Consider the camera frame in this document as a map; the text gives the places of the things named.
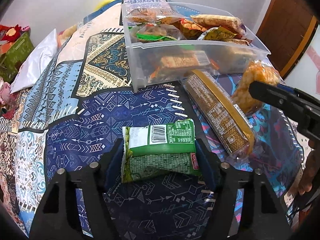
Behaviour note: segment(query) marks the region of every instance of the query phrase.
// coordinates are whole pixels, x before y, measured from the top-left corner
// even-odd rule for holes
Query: clear plastic bin
[[[190,19],[194,14],[213,14],[233,16],[227,11],[203,5],[168,2],[171,8]],[[156,3],[134,4],[135,8],[141,6],[154,6]],[[138,91],[146,85],[158,84],[178,80],[183,77],[182,72],[172,72],[169,76],[150,77],[160,64],[163,56],[179,56],[187,52],[205,52],[209,61],[214,64],[216,74],[243,73],[248,63],[252,60],[263,60],[271,54],[267,47],[248,28],[246,38],[252,40],[251,46],[239,45],[223,41],[160,41],[151,43],[132,43],[129,34],[128,19],[126,11],[130,4],[122,4],[122,18],[124,24],[125,45],[128,54],[129,68],[132,78],[133,90]]]

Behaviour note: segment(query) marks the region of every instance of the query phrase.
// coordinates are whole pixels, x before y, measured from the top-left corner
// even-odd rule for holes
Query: human hand
[[[308,145],[310,148],[315,149],[309,153],[306,161],[306,168],[303,171],[298,190],[299,194],[303,195],[312,189],[312,180],[320,168],[320,145],[309,140]]]

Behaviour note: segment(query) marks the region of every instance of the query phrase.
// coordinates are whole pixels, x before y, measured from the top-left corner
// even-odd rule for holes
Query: brown door
[[[269,59],[282,76],[308,43],[311,24],[314,28],[316,19],[304,0],[271,0],[257,36],[271,51]]]

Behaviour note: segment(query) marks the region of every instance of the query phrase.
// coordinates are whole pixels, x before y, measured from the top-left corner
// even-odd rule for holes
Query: bed
[[[260,150],[249,160],[235,161],[228,158],[178,82],[152,85],[133,93],[121,4],[143,1],[154,0],[115,0],[84,18],[36,84],[18,93],[14,118],[0,118],[3,203],[27,236],[55,172],[59,168],[76,171],[98,161],[122,137],[122,126],[192,118],[197,138],[203,139],[212,154],[240,170],[261,168],[278,197],[289,189],[301,168],[303,149],[289,120],[276,108],[265,105],[250,118]],[[241,75],[215,78],[232,94]],[[170,101],[168,86],[175,88],[173,93],[181,103]],[[196,239],[213,206],[204,201],[215,197],[208,196],[207,191],[197,177],[186,174],[170,173],[128,184],[121,184],[117,174],[104,199],[122,239]],[[237,222],[242,197],[243,192],[238,190]],[[77,191],[77,201],[83,232],[90,235],[81,190]]]

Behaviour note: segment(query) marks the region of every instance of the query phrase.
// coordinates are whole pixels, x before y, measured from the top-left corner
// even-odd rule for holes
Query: screw
[[[89,166],[90,166],[90,168],[94,169],[99,166],[99,163],[93,162],[93,163],[90,163]]]
[[[66,170],[65,170],[64,168],[60,168],[60,169],[57,170],[57,173],[58,173],[59,175],[61,175],[61,174],[63,174],[65,171],[66,171]]]
[[[229,169],[230,168],[230,164],[229,163],[226,163],[226,162],[224,162],[224,163],[221,163],[221,168],[223,168],[223,169]]]
[[[262,170],[259,169],[259,168],[255,169],[254,172],[255,172],[256,174],[258,174],[258,175],[261,175],[261,174],[262,174]]]

